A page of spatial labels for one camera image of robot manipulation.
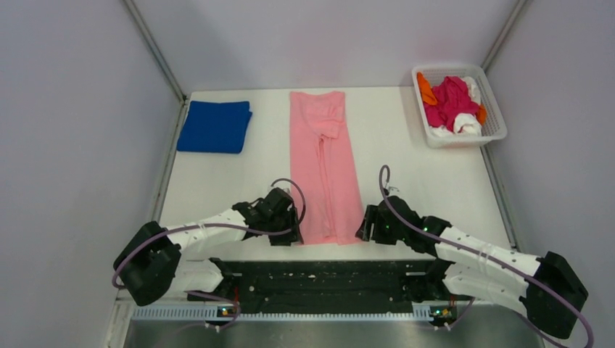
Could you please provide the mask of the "light pink t shirt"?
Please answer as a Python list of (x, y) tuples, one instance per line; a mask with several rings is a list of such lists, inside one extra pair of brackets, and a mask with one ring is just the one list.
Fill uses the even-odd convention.
[(293, 91), (289, 140), (291, 179), (305, 198), (300, 224), (305, 244), (355, 244), (364, 205), (347, 128), (345, 94)]

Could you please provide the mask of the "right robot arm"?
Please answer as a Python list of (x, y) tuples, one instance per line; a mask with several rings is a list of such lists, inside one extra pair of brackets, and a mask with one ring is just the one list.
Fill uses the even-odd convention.
[(513, 310), (536, 329), (568, 339), (588, 292), (568, 261), (504, 249), (435, 216), (421, 217), (398, 196), (369, 205), (356, 237), (377, 244), (401, 241), (435, 258), (425, 279), (435, 299), (448, 294), (485, 299)]

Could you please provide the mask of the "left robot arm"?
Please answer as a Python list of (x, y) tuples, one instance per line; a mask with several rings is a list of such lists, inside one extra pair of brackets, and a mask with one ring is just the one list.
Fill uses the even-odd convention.
[(145, 223), (113, 262), (112, 285), (128, 291), (138, 306), (166, 294), (200, 291), (225, 299), (233, 288), (231, 274), (212, 261), (217, 247), (266, 236), (272, 246), (300, 241), (305, 200), (274, 187), (263, 198), (238, 202), (217, 215), (187, 225)]

